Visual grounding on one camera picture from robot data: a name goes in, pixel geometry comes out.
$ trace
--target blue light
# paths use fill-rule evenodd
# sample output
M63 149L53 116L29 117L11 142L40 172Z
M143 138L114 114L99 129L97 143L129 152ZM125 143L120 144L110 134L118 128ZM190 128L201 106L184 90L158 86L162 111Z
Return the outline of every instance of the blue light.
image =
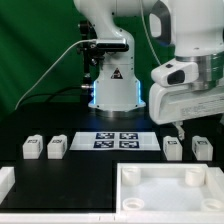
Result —
M93 84L93 104L96 104L96 82Z
M138 81L138 103L140 104L141 102L142 102L142 96L141 96L141 89L142 89L142 87L141 87L141 83Z

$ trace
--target black table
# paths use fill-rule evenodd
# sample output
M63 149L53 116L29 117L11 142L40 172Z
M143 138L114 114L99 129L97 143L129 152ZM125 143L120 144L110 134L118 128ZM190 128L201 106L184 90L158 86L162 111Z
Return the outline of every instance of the black table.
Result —
M214 147L209 166L224 169L221 115L184 122L186 138L182 163L198 163L192 137L207 137ZM0 124L0 166L14 166L16 184L0 205L0 212L116 212L116 168L119 162L167 163L159 151L69 151L62 160L48 160L47 144L64 134L70 145L77 131L156 132L162 149L165 136L176 137L170 124L157 126L146 112L130 119L107 119L75 103L32 103L20 107ZM40 134L44 149L38 160L24 160L22 145Z

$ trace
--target small white block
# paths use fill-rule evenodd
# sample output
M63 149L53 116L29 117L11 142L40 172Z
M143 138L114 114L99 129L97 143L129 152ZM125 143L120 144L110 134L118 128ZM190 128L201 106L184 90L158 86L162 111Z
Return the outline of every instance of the small white block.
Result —
M207 138L194 136L192 140L192 150L197 160L212 161L213 147Z
M48 159L62 159L67 148L67 136L54 136L47 146Z
M3 167L0 170L0 204L15 184L14 167Z
M23 158L38 159L42 150L43 137L41 135L30 136L23 144Z
M183 149L177 138L166 136L163 138L163 151L167 160L182 160Z

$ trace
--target green backdrop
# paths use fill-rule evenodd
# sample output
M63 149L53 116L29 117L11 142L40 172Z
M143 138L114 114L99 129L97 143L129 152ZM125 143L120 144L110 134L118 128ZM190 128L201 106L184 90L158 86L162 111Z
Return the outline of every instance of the green backdrop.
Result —
M73 0L0 0L0 120L11 113L20 97L41 77L55 60L80 40L80 15ZM143 82L143 99L148 100L150 73L157 66L148 46L141 19L117 18L116 24L136 40L135 74ZM173 48L153 42L162 63L173 57ZM97 69L91 69L96 77ZM76 50L35 88L31 94L54 93L81 84L82 57ZM27 102L42 102L46 97ZM78 101L79 97L57 97L55 101Z

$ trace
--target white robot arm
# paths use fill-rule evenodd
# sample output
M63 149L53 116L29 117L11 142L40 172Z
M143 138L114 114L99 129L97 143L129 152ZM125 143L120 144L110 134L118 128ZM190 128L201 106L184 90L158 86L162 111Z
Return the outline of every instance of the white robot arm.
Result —
M157 124L224 112L223 0L161 0L151 33L175 45L175 59L152 71L150 116Z
M142 0L145 14L149 15L156 1ZM115 16L141 15L139 0L74 0L74 3L96 31L97 42L93 47L106 52L89 107L105 116L126 116L127 112L144 107L140 82L134 74L134 39L113 21Z

